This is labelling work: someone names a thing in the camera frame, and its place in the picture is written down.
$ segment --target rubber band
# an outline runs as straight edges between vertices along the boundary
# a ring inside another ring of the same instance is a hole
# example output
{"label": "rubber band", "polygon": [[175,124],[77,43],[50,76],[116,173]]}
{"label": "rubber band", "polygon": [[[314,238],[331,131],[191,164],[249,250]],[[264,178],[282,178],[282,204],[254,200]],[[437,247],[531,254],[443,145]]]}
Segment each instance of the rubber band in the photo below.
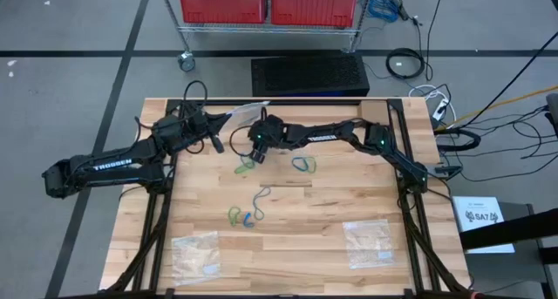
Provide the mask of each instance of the rubber band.
{"label": "rubber band", "polygon": [[236,219],[238,218],[238,215],[240,213],[241,213],[241,209],[239,207],[231,207],[228,210],[228,222],[230,223],[230,226],[232,227],[236,226]]}
{"label": "rubber band", "polygon": [[[298,166],[296,164],[298,160],[301,160],[304,166]],[[293,165],[294,168],[302,173],[315,173],[317,169],[316,159],[314,159],[312,156],[295,156],[290,163]]]}
{"label": "rubber band", "polygon": [[244,216],[244,222],[242,224],[244,225],[245,228],[252,228],[254,226],[253,222],[248,222],[249,218],[250,218],[250,212],[246,213],[246,216]]}
{"label": "rubber band", "polygon": [[264,187],[262,190],[260,190],[259,193],[255,194],[254,199],[252,200],[252,205],[254,205],[254,218],[257,219],[258,221],[263,220],[263,218],[265,217],[265,213],[255,204],[255,201],[259,198],[268,196],[270,194],[271,194],[271,189],[269,187]]}
{"label": "rubber band", "polygon": [[242,165],[238,166],[238,167],[235,169],[235,173],[236,173],[236,174],[245,173],[245,172],[247,172],[247,171],[249,171],[249,170],[251,170],[251,169],[254,169],[254,167],[255,167],[255,162],[254,162],[252,159],[249,159],[249,160],[250,160],[250,161],[245,162],[245,161],[244,161],[244,157],[241,156]]}

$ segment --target shelf caster wheel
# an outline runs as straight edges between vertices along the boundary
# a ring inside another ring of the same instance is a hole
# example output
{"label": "shelf caster wheel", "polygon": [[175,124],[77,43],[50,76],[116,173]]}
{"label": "shelf caster wheel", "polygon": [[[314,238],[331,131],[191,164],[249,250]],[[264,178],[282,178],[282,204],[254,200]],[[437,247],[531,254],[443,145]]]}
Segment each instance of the shelf caster wheel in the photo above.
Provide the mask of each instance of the shelf caster wheel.
{"label": "shelf caster wheel", "polygon": [[194,55],[191,52],[183,52],[178,56],[178,66],[184,72],[192,71],[195,68]]}

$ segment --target white cable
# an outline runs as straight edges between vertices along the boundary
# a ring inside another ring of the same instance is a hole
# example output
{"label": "white cable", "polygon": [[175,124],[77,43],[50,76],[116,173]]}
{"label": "white cable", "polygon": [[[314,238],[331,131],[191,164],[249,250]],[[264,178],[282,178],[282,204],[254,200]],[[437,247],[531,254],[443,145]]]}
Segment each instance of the white cable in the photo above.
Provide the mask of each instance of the white cable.
{"label": "white cable", "polygon": [[[428,92],[428,94],[426,94],[425,96],[425,100],[429,100],[429,99],[434,99],[436,97],[438,97],[438,95],[441,95],[444,99],[447,99],[447,96],[440,92],[437,86],[435,85],[417,85],[415,87],[413,87],[410,91],[409,91],[409,97],[412,96],[412,93],[417,90],[417,89],[422,89],[422,88],[430,88],[432,89],[430,92]],[[449,103],[450,109],[452,110],[452,115],[453,115],[453,122],[455,122],[457,120],[457,114],[455,113],[455,109],[453,109],[453,105],[452,102]]]}

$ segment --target black metal frame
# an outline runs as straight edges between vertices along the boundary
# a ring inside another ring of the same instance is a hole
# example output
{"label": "black metal frame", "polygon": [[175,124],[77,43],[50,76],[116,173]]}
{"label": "black metal frame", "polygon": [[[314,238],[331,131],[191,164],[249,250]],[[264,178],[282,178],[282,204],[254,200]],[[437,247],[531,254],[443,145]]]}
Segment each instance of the black metal frame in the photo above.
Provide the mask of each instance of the black metal frame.
{"label": "black metal frame", "polygon": [[[401,99],[382,99],[381,101],[386,102],[386,108],[390,120],[390,128],[392,131],[394,129],[394,126],[393,126],[391,111],[397,113],[399,130],[401,132],[401,137],[403,140],[403,148],[405,149],[405,154],[410,158],[410,160],[412,160],[412,147],[411,147],[411,141],[409,139],[409,133],[407,132],[403,101]],[[251,102],[254,102],[254,100],[252,99],[211,100],[210,99],[208,100],[206,105],[244,105]],[[361,99],[273,99],[270,101],[269,104],[270,105],[359,105],[361,102],[362,102]],[[171,113],[179,103],[180,103],[179,99],[169,99],[167,101],[166,114]],[[171,158],[171,169],[176,168],[177,160],[178,160],[178,155],[174,155]],[[173,183],[174,183],[174,174],[171,179],[171,185],[173,185]],[[398,191],[404,191],[404,190],[401,187],[398,187]],[[170,190],[166,194],[164,194],[164,201],[161,208],[161,215],[164,215],[166,217],[168,217],[168,212],[170,210],[172,193],[173,193],[173,189],[171,186]],[[153,224],[153,216],[155,212],[156,200],[157,200],[157,194],[151,194],[149,201],[147,203],[146,218],[142,230],[142,236],[141,236],[142,243],[145,243],[148,240],[149,235],[151,233],[151,226]],[[418,225],[421,229],[423,236],[426,238],[428,243],[431,243],[430,233],[428,231],[428,224],[426,223],[424,202],[422,201],[422,197],[419,194],[415,194],[414,200],[416,203],[417,213],[418,213]],[[403,208],[406,209],[409,208],[406,200],[402,200],[401,203],[403,205]],[[405,229],[408,229],[408,222],[412,221],[409,220],[409,217],[411,217],[409,214],[407,216],[405,216],[405,214],[403,215]],[[157,245],[155,247],[153,266],[151,267],[151,276],[150,276],[149,287],[148,287],[148,291],[152,292],[151,295],[153,295],[154,292],[157,291],[163,247],[165,243],[165,231],[166,229],[163,229],[163,232],[159,236],[159,239],[157,240]],[[413,279],[415,284],[415,290],[418,292],[425,289],[422,281],[422,276],[420,274],[419,254],[417,252],[416,243],[412,238],[412,236],[409,234],[409,231],[405,230],[405,232],[406,232],[407,246],[409,248],[409,257],[411,259],[411,267],[412,267],[412,274],[413,274]],[[145,270],[144,266],[145,263],[141,263],[140,268],[138,269],[134,277],[134,281],[132,285],[133,292],[140,291],[141,283],[143,281],[143,274]],[[428,271],[432,281],[432,290],[439,291],[438,275],[436,274],[430,262],[428,262]],[[196,296],[196,295],[180,295],[180,296],[173,295],[172,296],[172,298],[178,298],[178,297],[191,299],[200,296]],[[243,296],[231,295],[231,296],[204,296],[204,297],[233,299],[233,298],[240,298]],[[276,297],[276,296],[250,296],[250,298],[252,299],[269,299],[272,297]],[[325,298],[325,297],[327,297],[328,299],[336,298],[335,296],[296,296],[296,297],[308,298],[308,299]],[[359,298],[359,297],[363,297],[363,298],[366,297],[366,298],[373,298],[373,299],[380,299],[380,298],[396,299],[396,298],[402,298],[403,294],[401,296],[350,296],[350,298]]]}

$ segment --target red storage bin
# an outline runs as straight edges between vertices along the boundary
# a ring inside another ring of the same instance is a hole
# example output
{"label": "red storage bin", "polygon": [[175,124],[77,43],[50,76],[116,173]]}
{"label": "red storage bin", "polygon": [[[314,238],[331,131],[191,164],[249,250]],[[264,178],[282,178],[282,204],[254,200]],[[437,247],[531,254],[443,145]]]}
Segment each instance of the red storage bin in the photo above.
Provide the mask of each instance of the red storage bin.
{"label": "red storage bin", "polygon": [[272,24],[351,27],[357,0],[271,0]]}
{"label": "red storage bin", "polygon": [[185,23],[262,24],[266,0],[180,0]]}

